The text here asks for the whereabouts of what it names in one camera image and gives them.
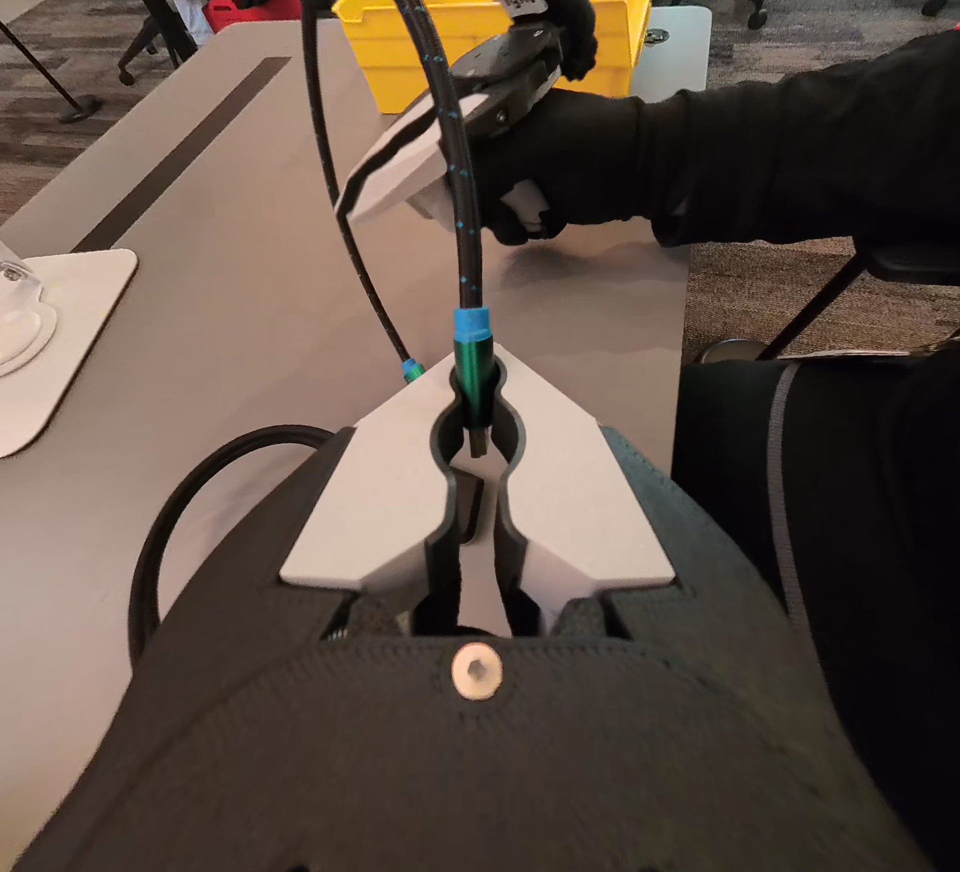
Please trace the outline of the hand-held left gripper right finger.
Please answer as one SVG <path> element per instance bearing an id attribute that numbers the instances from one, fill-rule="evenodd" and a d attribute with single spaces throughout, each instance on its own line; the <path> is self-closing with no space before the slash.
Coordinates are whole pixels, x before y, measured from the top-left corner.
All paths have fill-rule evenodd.
<path id="1" fill-rule="evenodd" d="M 594 416 L 496 347 L 494 570 L 507 619 L 555 621 L 573 600 L 674 583 L 670 563 Z"/>

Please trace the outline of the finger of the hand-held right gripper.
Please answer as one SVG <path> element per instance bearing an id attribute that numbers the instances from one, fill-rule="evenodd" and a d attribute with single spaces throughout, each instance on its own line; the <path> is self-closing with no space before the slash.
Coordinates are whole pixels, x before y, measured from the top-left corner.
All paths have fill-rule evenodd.
<path id="1" fill-rule="evenodd" d="M 395 121 L 351 170 L 354 177 L 385 171 L 399 177 L 474 175 L 468 122 L 490 103 L 492 94 L 475 91 L 442 110 L 430 95 L 418 100 Z"/>
<path id="2" fill-rule="evenodd" d="M 395 206 L 407 204 L 443 228 L 453 228 L 455 219 L 447 172 L 440 138 L 414 138 L 366 177 L 356 201 L 344 212 L 348 223 L 351 226 L 363 223 Z"/>

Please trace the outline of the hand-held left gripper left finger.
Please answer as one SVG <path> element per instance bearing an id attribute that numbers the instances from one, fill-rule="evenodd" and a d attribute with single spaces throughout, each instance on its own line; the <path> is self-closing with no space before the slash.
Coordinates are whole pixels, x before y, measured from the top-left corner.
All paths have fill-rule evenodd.
<path id="1" fill-rule="evenodd" d="M 405 612 L 457 583 L 453 370 L 450 354 L 357 422 L 280 569 L 286 584 L 376 595 Z"/>

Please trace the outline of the yellow plastic bin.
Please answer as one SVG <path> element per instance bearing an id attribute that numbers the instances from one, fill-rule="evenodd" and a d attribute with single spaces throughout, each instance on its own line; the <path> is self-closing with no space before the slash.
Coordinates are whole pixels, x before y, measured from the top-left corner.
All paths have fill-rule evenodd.
<path id="1" fill-rule="evenodd" d="M 507 31 L 508 14 L 496 0 L 423 0 L 450 62 Z M 652 0 L 590 0 L 598 51 L 580 83 L 558 88 L 624 97 L 642 51 Z M 427 89 L 426 76 L 393 0 L 339 0 L 334 12 L 378 110 L 402 113 Z"/>

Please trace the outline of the person's right forearm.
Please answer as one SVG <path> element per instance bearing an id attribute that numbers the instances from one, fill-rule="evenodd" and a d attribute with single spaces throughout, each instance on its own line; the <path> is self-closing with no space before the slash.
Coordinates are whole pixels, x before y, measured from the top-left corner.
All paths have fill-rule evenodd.
<path id="1" fill-rule="evenodd" d="M 634 214 L 663 246 L 957 243 L 959 32 L 639 117 Z"/>

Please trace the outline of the person's right hand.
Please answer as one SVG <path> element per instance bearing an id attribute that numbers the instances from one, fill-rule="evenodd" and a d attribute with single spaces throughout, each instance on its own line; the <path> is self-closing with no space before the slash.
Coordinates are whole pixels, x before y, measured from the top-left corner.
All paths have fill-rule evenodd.
<path id="1" fill-rule="evenodd" d="M 653 218 L 670 203 L 673 128 L 637 97 L 550 91 L 506 133 L 471 143 L 484 227 L 519 246 L 569 225 Z"/>

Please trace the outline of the small grey table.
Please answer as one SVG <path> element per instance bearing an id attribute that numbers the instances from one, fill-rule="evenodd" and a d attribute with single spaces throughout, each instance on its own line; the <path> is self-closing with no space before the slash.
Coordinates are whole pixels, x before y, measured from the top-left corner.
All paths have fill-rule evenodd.
<path id="1" fill-rule="evenodd" d="M 704 91 L 712 31 L 713 14 L 706 7 L 652 8 L 634 74 L 635 94 L 657 102 L 682 90 Z"/>

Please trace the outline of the red plastic bin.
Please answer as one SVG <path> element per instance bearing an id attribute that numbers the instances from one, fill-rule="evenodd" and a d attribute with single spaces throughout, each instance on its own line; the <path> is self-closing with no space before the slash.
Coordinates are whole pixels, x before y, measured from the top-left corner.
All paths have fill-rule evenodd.
<path id="1" fill-rule="evenodd" d="M 209 0 L 202 9 L 211 30 L 219 34 L 239 24 L 300 21 L 301 0 Z"/>

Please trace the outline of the person's black clothing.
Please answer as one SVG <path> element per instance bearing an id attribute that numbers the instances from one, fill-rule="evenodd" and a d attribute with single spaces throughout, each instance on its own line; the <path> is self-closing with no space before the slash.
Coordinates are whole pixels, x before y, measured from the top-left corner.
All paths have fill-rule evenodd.
<path id="1" fill-rule="evenodd" d="M 934 869 L 958 870 L 958 344 L 688 365 L 672 476 L 773 590 Z"/>

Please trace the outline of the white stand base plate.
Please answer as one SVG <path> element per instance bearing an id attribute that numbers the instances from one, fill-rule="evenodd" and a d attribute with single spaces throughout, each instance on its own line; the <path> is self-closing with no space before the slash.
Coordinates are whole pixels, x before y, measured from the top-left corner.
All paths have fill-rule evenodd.
<path id="1" fill-rule="evenodd" d="M 1 457 L 51 422 L 138 269 L 129 250 L 18 256 L 1 244 Z"/>

